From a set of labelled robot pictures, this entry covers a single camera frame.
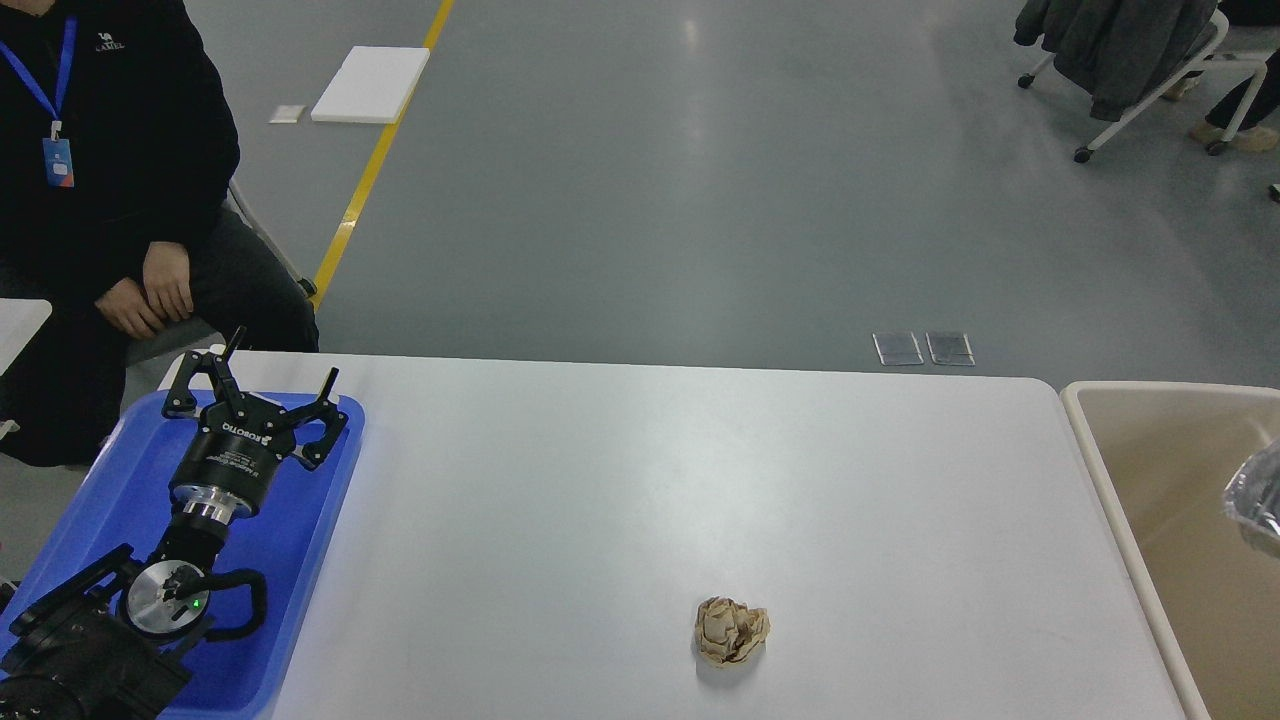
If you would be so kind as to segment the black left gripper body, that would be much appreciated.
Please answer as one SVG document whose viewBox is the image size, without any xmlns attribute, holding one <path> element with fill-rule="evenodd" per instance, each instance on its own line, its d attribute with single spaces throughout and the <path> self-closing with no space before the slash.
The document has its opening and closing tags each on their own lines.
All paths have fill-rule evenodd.
<svg viewBox="0 0 1280 720">
<path fill-rule="evenodd" d="M 201 411 L 169 482 L 175 510 L 205 503 L 219 506 L 224 519 L 260 514 L 276 471 L 297 446 L 300 421 L 265 396 L 247 393 L 242 400 L 239 410 L 223 400 Z"/>
</svg>

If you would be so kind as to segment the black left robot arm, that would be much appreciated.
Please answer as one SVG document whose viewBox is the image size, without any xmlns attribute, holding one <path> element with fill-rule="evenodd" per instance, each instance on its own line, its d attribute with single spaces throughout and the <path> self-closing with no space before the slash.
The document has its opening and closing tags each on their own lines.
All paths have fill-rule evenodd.
<svg viewBox="0 0 1280 720">
<path fill-rule="evenodd" d="M 242 389 L 221 351 L 179 361 L 160 414 L 191 439 L 168 482 L 169 521 L 137 559 L 123 543 L 51 588 L 12 621 L 3 656 L 5 719 L 155 719 L 192 682 L 186 655 L 242 641 L 270 611 L 268 577 L 216 569 L 237 521 L 256 518 L 288 460 L 308 471 L 349 424 L 332 368 L 293 407 Z"/>
</svg>

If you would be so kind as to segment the person's right hand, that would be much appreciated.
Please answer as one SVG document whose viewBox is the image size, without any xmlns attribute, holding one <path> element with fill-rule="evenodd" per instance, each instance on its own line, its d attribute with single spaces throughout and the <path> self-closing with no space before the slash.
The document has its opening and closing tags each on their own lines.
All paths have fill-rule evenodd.
<svg viewBox="0 0 1280 720">
<path fill-rule="evenodd" d="M 93 306 L 110 327 L 131 340 L 150 340 L 165 331 L 166 324 L 148 305 L 136 281 L 127 277 L 105 291 Z"/>
</svg>

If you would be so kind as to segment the person's left hand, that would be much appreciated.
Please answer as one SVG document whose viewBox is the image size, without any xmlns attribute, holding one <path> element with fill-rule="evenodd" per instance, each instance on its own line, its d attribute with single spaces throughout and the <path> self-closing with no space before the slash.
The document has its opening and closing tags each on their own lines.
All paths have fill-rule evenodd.
<svg viewBox="0 0 1280 720">
<path fill-rule="evenodd" d="M 148 309 L 166 322 L 195 315 L 189 255 L 180 243 L 151 242 L 143 258 L 143 293 Z"/>
</svg>

